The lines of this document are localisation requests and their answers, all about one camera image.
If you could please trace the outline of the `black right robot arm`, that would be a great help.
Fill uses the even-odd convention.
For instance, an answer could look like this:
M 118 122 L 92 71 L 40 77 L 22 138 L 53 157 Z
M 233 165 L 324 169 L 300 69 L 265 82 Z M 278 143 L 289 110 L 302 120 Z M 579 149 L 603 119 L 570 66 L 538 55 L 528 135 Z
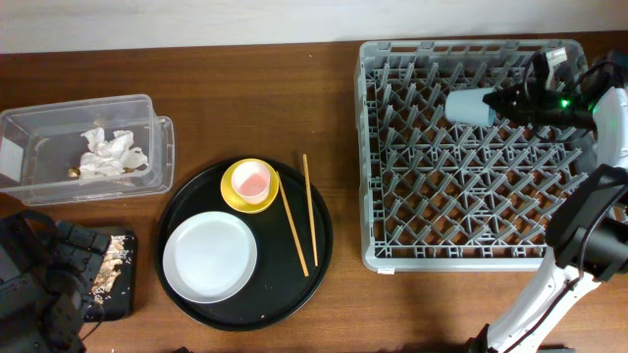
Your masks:
M 534 53 L 521 82 L 481 99 L 491 114 L 520 126 L 595 131 L 597 165 L 554 212 L 533 279 L 506 313 L 467 341 L 468 352 L 538 351 L 582 297 L 627 271 L 627 226 L 609 216 L 627 202 L 627 58 L 610 54 L 563 90 L 551 89 L 564 55 Z

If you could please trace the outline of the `grey round plate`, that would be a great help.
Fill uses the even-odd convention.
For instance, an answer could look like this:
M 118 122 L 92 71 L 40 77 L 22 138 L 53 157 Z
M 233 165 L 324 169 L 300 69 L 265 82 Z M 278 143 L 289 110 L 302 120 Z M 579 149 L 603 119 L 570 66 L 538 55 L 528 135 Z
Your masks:
M 205 212 L 182 222 L 164 248 L 167 284 L 182 298 L 214 304 L 236 295 L 251 279 L 257 263 L 251 229 L 225 212 Z

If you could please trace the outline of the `white napkin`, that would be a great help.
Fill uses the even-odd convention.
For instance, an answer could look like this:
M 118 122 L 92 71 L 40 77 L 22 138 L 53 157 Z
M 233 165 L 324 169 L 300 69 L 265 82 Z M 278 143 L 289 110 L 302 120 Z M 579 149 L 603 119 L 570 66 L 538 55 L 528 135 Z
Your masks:
M 133 147 L 134 135 L 130 130 L 115 130 L 112 140 L 105 139 L 105 131 L 97 127 L 82 133 L 88 151 L 80 157 L 79 177 L 112 177 L 133 172 L 148 165 L 148 157 L 140 147 Z

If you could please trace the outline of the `food scraps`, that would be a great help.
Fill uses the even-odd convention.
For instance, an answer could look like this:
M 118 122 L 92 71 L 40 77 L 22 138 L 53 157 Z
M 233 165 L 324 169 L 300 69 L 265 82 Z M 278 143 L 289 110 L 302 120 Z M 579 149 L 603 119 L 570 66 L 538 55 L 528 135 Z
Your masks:
M 125 248 L 126 241 L 124 235 L 111 236 L 111 243 L 91 288 L 93 299 L 98 304 L 103 304 L 105 299 L 111 298 L 110 292 L 117 277 L 122 273 L 122 265 L 131 262 L 130 250 Z

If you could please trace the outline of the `wooden chopstick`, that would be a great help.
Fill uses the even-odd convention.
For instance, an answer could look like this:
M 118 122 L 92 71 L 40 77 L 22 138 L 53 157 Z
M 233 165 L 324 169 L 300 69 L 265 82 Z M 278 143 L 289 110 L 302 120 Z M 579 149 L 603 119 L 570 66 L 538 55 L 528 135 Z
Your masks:
M 295 249 L 296 249 L 296 252 L 297 252 L 297 256 L 298 256 L 298 259 L 299 259 L 299 263 L 300 263 L 301 269 L 303 271 L 303 275 L 305 277 L 309 277 L 309 271 L 308 271 L 308 268 L 307 268 L 307 265 L 306 265 L 306 261 L 305 261 L 305 258 L 304 258 L 303 252 L 302 252 L 302 248 L 301 248 L 301 245 L 300 245 L 300 240 L 299 240 L 299 237 L 298 237 L 298 233 L 297 233 L 296 228 L 295 228 L 295 224 L 294 224 L 293 217 L 292 217 L 292 214 L 291 214 L 291 210 L 290 210 L 290 207 L 289 207 L 287 195 L 286 195 L 284 187 L 283 187 L 283 182 L 282 182 L 282 179 L 281 179 L 281 176 L 280 176 L 279 172 L 276 172 L 276 175 L 277 175 L 277 179 L 278 179 L 278 183 L 279 183 L 279 190 L 280 190 L 280 193 L 281 193 L 281 196 L 282 196 L 282 201 L 283 201 L 284 208 L 285 208 L 286 215 L 287 215 L 287 219 L 288 219 L 288 225 L 289 225 L 289 228 L 290 228 L 290 231 L 291 231 L 291 234 L 292 234 L 292 238 L 293 238 L 293 242 L 294 242 Z
M 312 242 L 312 250 L 313 250 L 313 259 L 315 267 L 318 267 L 318 246 L 317 246 L 317 237 L 316 237 L 316 226 L 315 226 L 315 216 L 314 216 L 314 205 L 311 191 L 311 181 L 309 176 L 309 167 L 308 167 L 308 157 L 306 154 L 302 155 L 303 162 L 303 172 L 305 178 L 305 188 L 306 188 L 306 197 L 307 197 L 307 207 L 308 207 L 308 217 L 310 224 L 310 235 Z

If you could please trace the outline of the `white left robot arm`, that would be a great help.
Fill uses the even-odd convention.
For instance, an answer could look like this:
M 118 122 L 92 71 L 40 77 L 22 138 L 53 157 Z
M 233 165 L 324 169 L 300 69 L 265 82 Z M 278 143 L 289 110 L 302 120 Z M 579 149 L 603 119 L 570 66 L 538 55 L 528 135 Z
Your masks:
M 24 210 L 1 220 L 1 350 L 84 352 L 79 332 L 111 244 L 94 228 Z

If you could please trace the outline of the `light blue cup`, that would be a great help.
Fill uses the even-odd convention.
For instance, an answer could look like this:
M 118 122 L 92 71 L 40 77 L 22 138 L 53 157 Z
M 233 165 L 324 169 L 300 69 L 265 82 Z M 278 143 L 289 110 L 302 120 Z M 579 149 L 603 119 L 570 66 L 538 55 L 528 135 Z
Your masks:
M 483 101 L 493 88 L 464 89 L 450 92 L 445 100 L 445 117 L 452 124 L 492 126 L 497 113 Z

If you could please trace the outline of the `pink cup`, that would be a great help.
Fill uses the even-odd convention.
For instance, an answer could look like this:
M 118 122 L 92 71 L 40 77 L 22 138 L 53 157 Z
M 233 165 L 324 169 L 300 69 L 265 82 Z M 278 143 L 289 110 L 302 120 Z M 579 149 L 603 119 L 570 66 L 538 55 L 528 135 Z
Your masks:
M 270 192 L 271 176 L 268 168 L 259 161 L 239 163 L 231 176 L 235 193 L 247 204 L 260 204 Z

